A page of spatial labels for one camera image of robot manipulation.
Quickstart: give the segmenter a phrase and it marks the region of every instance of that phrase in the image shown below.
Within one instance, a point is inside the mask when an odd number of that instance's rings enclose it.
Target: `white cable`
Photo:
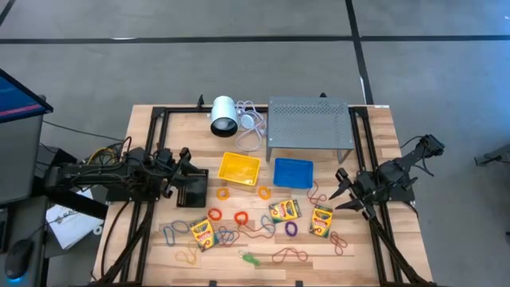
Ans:
[[[253,110],[246,111],[246,107],[248,105],[251,105]],[[240,123],[241,126],[242,126],[241,118],[243,116],[250,116],[253,119],[253,123],[254,123],[254,125],[251,128],[243,127],[246,129],[246,131],[237,137],[236,147],[242,151],[256,151],[256,150],[258,150],[259,148],[261,148],[262,138],[265,136],[265,130],[267,128],[267,124],[265,122],[264,116],[261,115],[259,112],[257,112],[257,110],[255,109],[255,104],[251,100],[247,100],[247,101],[239,100],[236,104],[236,109],[237,109],[237,117],[239,119],[238,122]],[[241,145],[239,144],[239,140],[241,138],[246,137],[250,132],[253,132],[253,131],[255,131],[255,133],[257,133],[258,144],[255,147],[251,147],[251,148],[241,147]]]

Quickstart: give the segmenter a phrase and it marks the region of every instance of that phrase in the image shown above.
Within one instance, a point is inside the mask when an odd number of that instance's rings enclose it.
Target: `purple rubber band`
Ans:
[[[291,226],[291,225],[294,226],[294,233],[288,232],[288,226]],[[294,222],[285,223],[285,233],[290,237],[296,236],[297,235],[297,225]]]

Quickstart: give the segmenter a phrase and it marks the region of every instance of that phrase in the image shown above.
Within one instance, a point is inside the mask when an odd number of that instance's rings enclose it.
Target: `crayola crayon box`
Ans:
[[[310,233],[320,237],[328,238],[329,227],[332,225],[333,209],[316,205],[312,211],[312,222],[310,222]]]
[[[274,223],[293,220],[301,217],[300,206],[297,200],[289,199],[269,206],[269,213]]]
[[[198,243],[198,248],[203,252],[218,243],[218,238],[214,233],[213,227],[210,225],[206,216],[196,220],[190,224],[191,232],[194,240]]]

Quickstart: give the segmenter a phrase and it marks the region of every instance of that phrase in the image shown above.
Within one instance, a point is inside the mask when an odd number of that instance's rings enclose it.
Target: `white paper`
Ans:
[[[90,189],[86,191],[78,191],[77,195],[82,195],[92,199],[92,192]],[[75,213],[76,211],[63,207],[60,205],[53,206],[46,211],[46,221],[52,222],[58,218],[63,218],[67,214]],[[62,249],[69,249],[71,246],[79,242],[83,237],[89,234],[94,228],[103,224],[103,220],[88,216],[85,214],[69,215],[62,220],[50,223],[51,229],[57,237]]]

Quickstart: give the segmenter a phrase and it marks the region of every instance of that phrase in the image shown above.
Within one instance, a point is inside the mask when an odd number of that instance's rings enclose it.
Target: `blue tray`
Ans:
[[[277,158],[274,163],[273,184],[279,187],[312,188],[313,162]]]

